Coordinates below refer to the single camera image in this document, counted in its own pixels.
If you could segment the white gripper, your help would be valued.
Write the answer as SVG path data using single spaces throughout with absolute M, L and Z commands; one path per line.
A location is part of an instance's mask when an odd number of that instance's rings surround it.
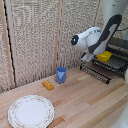
M 81 60 L 82 60 L 82 61 L 85 61 L 85 62 L 90 62 L 93 57 L 94 57 L 93 54 L 87 53 L 87 54 L 85 54 L 85 55 L 81 58 Z

